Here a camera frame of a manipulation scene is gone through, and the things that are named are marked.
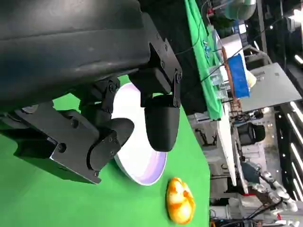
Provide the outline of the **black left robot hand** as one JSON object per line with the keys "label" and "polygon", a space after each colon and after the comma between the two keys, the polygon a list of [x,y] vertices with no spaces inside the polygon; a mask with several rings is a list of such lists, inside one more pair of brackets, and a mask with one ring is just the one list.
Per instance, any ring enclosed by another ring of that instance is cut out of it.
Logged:
{"label": "black left robot hand", "polygon": [[153,149],[172,150],[182,68],[136,0],[3,0],[1,134],[16,156],[61,179],[98,184],[134,123],[113,119],[128,75],[140,91]]}

